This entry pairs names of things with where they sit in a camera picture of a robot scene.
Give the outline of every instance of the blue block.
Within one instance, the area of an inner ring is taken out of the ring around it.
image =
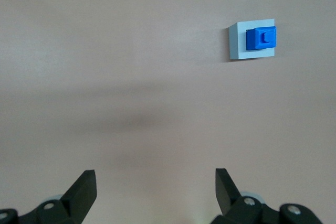
[[[256,50],[246,50],[246,31],[258,27],[275,26],[274,19],[253,20],[245,22],[237,22],[229,27],[229,44],[230,44],[230,59],[251,59],[260,57],[270,57],[275,55],[275,49],[265,48]],[[266,41],[270,40],[271,34],[266,34],[262,37]]]
[[[277,42],[275,26],[257,27],[246,31],[246,50],[273,48]]]

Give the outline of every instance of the beige wall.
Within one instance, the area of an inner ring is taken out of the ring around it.
[[[215,168],[336,220],[335,0],[0,0],[0,208],[96,169],[84,223],[209,223]],[[227,27],[275,18],[272,58]]]

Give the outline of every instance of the metal screw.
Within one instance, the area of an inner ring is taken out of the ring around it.
[[[245,204],[250,205],[250,206],[254,206],[254,205],[256,204],[256,203],[254,202],[254,200],[251,199],[251,198],[245,198],[245,199],[244,199],[244,202],[245,202]]]
[[[7,216],[8,216],[8,213],[6,213],[6,212],[1,213],[0,214],[0,220],[7,218]]]
[[[54,205],[55,205],[55,204],[52,203],[52,202],[51,202],[51,203],[48,203],[48,204],[46,204],[46,205],[43,207],[43,209],[44,209],[44,210],[47,210],[47,209],[53,208]]]
[[[288,211],[290,211],[292,214],[295,214],[295,215],[300,215],[301,214],[301,211],[298,207],[296,206],[293,206],[293,205],[290,205],[287,207]]]

